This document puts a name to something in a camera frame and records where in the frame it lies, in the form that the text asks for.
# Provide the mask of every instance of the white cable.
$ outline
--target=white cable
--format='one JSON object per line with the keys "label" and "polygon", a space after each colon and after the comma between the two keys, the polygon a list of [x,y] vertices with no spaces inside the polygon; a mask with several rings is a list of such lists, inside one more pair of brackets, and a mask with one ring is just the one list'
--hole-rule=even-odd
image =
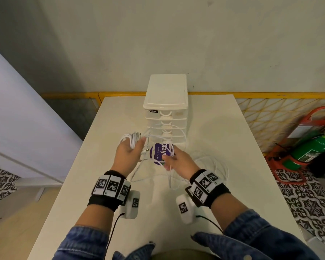
{"label": "white cable", "polygon": [[[156,137],[156,138],[163,139],[163,140],[165,141],[165,142],[163,142],[163,143],[170,144],[171,149],[166,148],[166,150],[169,151],[170,156],[174,156],[174,146],[173,146],[173,144],[172,144],[172,143],[173,143],[173,142],[172,142],[172,138],[163,137],[163,136],[160,136],[160,135],[152,135],[152,134],[149,133],[152,129],[157,128],[157,126],[159,126],[159,128],[161,128],[161,126],[166,126],[166,125],[167,125],[167,124],[161,124],[161,123],[155,124],[155,125],[153,125],[152,127],[148,128],[148,129],[147,129],[144,133],[142,133],[142,134],[140,134],[139,132],[134,132],[134,133],[132,133],[132,134],[127,133],[127,134],[125,134],[125,135],[122,136],[122,138],[121,138],[121,140],[120,140],[120,143],[121,143],[122,141],[124,141],[126,138],[129,138],[129,140],[130,140],[130,147],[131,147],[132,149],[134,149],[134,148],[135,148],[135,145],[136,145],[136,142],[141,138],[141,136],[143,136],[143,137],[146,137],[146,138],[147,138],[147,144],[143,147],[143,149],[144,149],[144,150],[146,150],[146,149],[148,150],[148,149],[150,149],[150,147],[149,147],[149,138],[150,138],[150,137]],[[187,138],[186,138],[186,134],[185,134],[185,132],[183,131],[183,129],[181,129],[180,127],[178,127],[178,126],[176,126],[176,125],[173,125],[172,123],[169,124],[168,126],[173,126],[173,127],[175,127],[176,129],[179,129],[180,131],[182,131],[182,133],[183,133],[183,137],[184,137],[184,139],[185,139],[185,148],[184,148],[183,150],[185,150],[186,147],[187,147]],[[195,161],[195,162],[196,162],[196,161],[201,161],[201,160],[206,159],[206,158],[210,158],[211,161],[213,162],[213,169],[212,169],[211,171],[214,172],[215,174],[217,174],[217,171],[220,172],[220,174],[223,176],[223,179],[222,179],[222,180],[224,181],[224,184],[226,185],[226,182],[227,182],[227,180],[228,180],[228,178],[229,178],[229,169],[228,169],[228,167],[227,167],[227,165],[226,165],[225,163],[218,161],[216,158],[214,158],[214,157],[212,157],[212,156],[209,156],[209,155],[203,153],[202,151],[194,151],[194,152],[191,153],[191,156],[193,155],[193,153],[202,153],[202,154],[203,154],[203,156],[193,159],[193,161]],[[135,181],[134,181],[133,178],[134,178],[136,172],[139,170],[139,168],[140,168],[142,162],[143,162],[143,161],[147,161],[147,160],[152,160],[153,162],[156,162],[156,163],[158,163],[159,165],[163,166],[163,164],[162,164],[160,161],[157,161],[157,160],[155,160],[155,159],[152,159],[152,158],[142,159],[141,162],[140,162],[140,164],[139,164],[139,166],[137,167],[137,169],[134,171],[134,173],[133,173],[132,176],[131,176],[131,182],[139,182],[139,181],[143,181],[143,180],[146,180],[146,179],[149,179],[149,178],[155,177],[155,176],[164,176],[164,175],[162,175],[162,174],[158,174],[158,175],[152,175],[152,176],[148,176],[148,177],[146,177],[146,178],[143,178],[143,179],[139,179],[139,180],[135,180]],[[217,162],[222,166],[222,171],[217,167]],[[179,183],[178,183],[177,188],[175,188],[175,189],[172,188],[173,190],[177,190],[177,189],[179,188],[180,184],[181,184],[181,181],[185,181],[185,182],[188,182],[188,181],[187,181],[186,179],[183,179],[183,178],[180,177],[180,176],[179,176],[180,179],[175,178],[175,177],[172,177],[173,172],[174,172],[174,170],[171,169],[171,168],[170,168],[170,173],[168,173],[168,171],[166,170],[166,176],[167,176],[167,179],[168,179],[168,185],[169,185],[170,188],[172,188],[172,186],[171,186],[171,178],[173,178],[173,179],[175,179],[175,180],[178,180]]]}

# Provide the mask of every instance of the label on fire extinguisher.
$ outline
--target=label on fire extinguisher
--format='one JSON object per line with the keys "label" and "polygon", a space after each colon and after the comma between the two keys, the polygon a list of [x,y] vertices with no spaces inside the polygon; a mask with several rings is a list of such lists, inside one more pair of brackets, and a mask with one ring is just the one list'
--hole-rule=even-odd
{"label": "label on fire extinguisher", "polygon": [[318,152],[316,150],[310,150],[309,152],[307,152],[306,154],[304,154],[301,158],[299,158],[299,161],[308,163],[310,161],[312,161],[312,159],[318,157],[321,154],[321,152]]}

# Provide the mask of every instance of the black wire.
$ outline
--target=black wire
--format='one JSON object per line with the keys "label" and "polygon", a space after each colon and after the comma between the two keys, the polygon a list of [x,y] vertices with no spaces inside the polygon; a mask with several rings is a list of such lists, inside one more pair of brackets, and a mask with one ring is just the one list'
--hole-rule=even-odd
{"label": "black wire", "polygon": [[204,218],[204,219],[210,221],[212,224],[214,224],[221,231],[222,234],[224,234],[222,229],[219,226],[217,226],[214,222],[212,222],[210,219],[208,219],[208,218],[206,218],[206,217],[204,217],[202,215],[196,215],[196,218]]}
{"label": "black wire", "polygon": [[114,225],[113,225],[112,233],[111,233],[111,236],[109,237],[108,244],[107,244],[107,247],[106,247],[106,252],[107,252],[107,249],[108,249],[109,243],[111,242],[112,235],[113,235],[113,231],[114,231],[114,228],[116,227],[117,221],[118,221],[119,217],[121,217],[121,216],[124,215],[124,214],[125,214],[125,213],[121,213],[121,214],[118,216],[116,222],[115,222]]}

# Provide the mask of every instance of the drawer handle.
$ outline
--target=drawer handle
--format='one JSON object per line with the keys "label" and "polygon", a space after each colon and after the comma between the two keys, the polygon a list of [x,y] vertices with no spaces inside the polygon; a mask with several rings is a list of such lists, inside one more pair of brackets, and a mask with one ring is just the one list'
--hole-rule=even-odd
{"label": "drawer handle", "polygon": [[170,123],[168,123],[168,124],[165,124],[164,122],[161,122],[161,124],[162,124],[162,125],[165,125],[165,126],[169,126],[169,125],[172,124],[172,121],[171,121]]}
{"label": "drawer handle", "polygon": [[168,113],[167,115],[164,115],[163,113],[161,113],[161,111],[160,111],[160,115],[161,116],[164,116],[164,117],[168,117],[169,115],[171,115],[172,114],[172,111],[170,111],[170,113]]}

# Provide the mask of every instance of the fire extinguisher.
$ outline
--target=fire extinguisher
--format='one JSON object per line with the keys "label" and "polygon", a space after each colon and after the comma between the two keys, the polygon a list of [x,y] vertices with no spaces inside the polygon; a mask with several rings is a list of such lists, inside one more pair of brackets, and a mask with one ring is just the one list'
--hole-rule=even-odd
{"label": "fire extinguisher", "polygon": [[[325,152],[325,133],[304,141],[290,151],[290,156],[303,163],[309,163],[323,152]],[[298,170],[302,166],[289,158],[283,162],[283,165],[289,170]]]}

